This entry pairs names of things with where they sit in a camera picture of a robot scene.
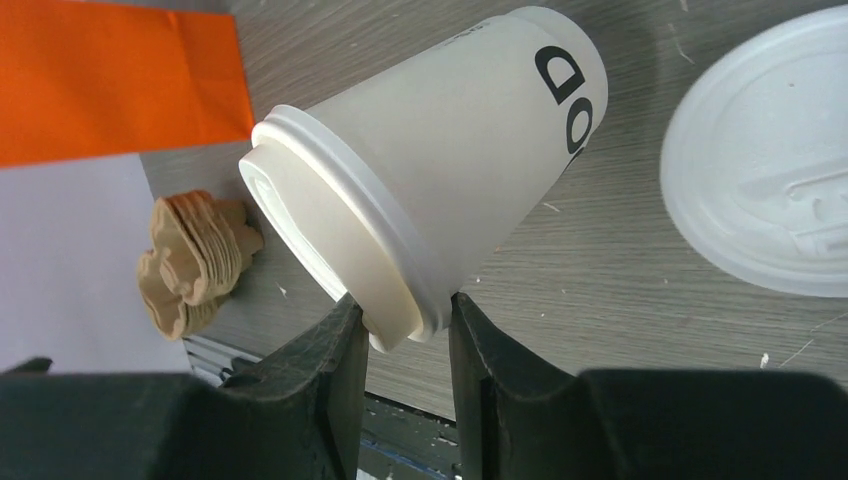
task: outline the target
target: orange sheet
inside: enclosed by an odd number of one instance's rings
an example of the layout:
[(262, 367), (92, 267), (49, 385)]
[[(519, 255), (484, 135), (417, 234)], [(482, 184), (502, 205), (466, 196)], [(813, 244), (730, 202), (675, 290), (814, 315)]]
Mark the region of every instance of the orange sheet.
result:
[(233, 17), (0, 0), (0, 168), (250, 138)]

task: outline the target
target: white plastic lid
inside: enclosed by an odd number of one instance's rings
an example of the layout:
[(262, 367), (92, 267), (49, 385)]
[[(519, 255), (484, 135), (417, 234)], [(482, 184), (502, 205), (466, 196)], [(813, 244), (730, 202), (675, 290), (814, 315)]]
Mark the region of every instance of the white plastic lid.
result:
[(848, 297), (848, 6), (713, 65), (672, 118), (660, 178), (680, 233), (722, 270)]

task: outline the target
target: gray wood grain surface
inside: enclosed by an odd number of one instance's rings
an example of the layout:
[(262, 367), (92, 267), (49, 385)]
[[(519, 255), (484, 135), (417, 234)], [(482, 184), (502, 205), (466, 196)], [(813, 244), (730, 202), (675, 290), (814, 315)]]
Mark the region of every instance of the gray wood grain surface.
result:
[[(534, 2), (213, 3), (209, 9), (236, 16), (261, 118), (276, 104), (309, 107), (486, 17)], [(596, 42), (609, 75), (609, 109), (586, 152), (545, 196), (560, 211), (533, 210), (465, 291), (507, 333), (571, 372), (758, 368), (764, 353), (768, 367), (777, 368), (807, 345), (784, 368), (821, 372), (848, 385), (848, 316), (830, 321), (848, 313), (848, 300), (784, 295), (718, 271), (677, 233), (658, 184), (665, 128), (706, 68), (764, 29), (840, 3), (542, 3), (570, 16)], [(218, 145), (142, 159), (154, 195), (205, 188), (250, 202), (237, 170), (248, 148)], [(205, 334), (267, 354), (320, 319), (332, 302), (255, 207), (252, 214), (267, 248)], [(428, 344), (405, 342), (389, 355), (372, 352), (367, 388), (453, 417), (446, 335)]]

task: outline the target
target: black printed letter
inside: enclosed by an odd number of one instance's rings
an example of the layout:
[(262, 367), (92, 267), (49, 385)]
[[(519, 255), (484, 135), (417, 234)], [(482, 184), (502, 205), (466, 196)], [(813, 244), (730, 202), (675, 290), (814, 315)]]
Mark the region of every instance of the black printed letter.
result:
[[(574, 69), (574, 74), (570, 76), (565, 83), (559, 86), (554, 84), (554, 80), (551, 78), (551, 72), (548, 70), (548, 65), (554, 58), (561, 58), (565, 60), (569, 65), (571, 65), (571, 68)], [(542, 76), (542, 80), (545, 81), (545, 84), (551, 90), (551, 93), (554, 94), (557, 105), (562, 105), (562, 102), (564, 102), (569, 95), (580, 88), (580, 85), (586, 83), (586, 79), (583, 78), (583, 72), (580, 71), (580, 67), (577, 66), (577, 62), (574, 61), (574, 57), (565, 50), (553, 45), (544, 47), (536, 52), (536, 68), (539, 70), (539, 75)]]

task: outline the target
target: paper cup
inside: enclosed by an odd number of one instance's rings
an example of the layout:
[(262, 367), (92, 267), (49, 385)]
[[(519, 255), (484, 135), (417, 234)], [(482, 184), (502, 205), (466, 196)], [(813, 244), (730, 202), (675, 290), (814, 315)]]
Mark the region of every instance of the paper cup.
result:
[(372, 345), (426, 341), (450, 297), (604, 116), (591, 40), (553, 10), (493, 17), (306, 112), (275, 107), (240, 162), (263, 213)]

